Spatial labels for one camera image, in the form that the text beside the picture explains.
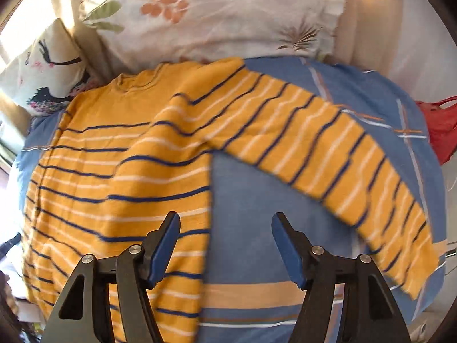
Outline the red plastic bag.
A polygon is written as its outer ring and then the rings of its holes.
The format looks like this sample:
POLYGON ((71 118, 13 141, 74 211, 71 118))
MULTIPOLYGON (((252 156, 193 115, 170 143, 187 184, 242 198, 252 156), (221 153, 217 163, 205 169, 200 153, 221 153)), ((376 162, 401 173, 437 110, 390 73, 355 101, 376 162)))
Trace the red plastic bag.
POLYGON ((430 144, 441 165, 447 163, 457 149, 457 96, 428 103, 417 101, 428 128, 430 144))

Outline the silhouette lady print pillow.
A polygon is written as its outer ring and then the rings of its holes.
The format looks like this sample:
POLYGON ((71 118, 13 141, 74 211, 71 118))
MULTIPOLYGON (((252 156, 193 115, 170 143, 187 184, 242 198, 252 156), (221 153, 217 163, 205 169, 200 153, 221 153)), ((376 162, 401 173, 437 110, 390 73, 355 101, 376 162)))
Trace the silhouette lady print pillow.
POLYGON ((97 78, 61 19, 1 72, 1 91, 32 116, 66 108, 81 92, 98 86, 97 78))

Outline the leaf print white pillow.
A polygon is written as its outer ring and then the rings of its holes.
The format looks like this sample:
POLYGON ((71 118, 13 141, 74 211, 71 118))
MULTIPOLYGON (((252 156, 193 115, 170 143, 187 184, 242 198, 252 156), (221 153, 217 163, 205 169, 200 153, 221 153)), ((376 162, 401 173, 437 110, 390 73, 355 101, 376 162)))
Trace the leaf print white pillow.
POLYGON ((346 0, 85 0, 82 23, 130 71, 227 57, 322 58, 346 0))

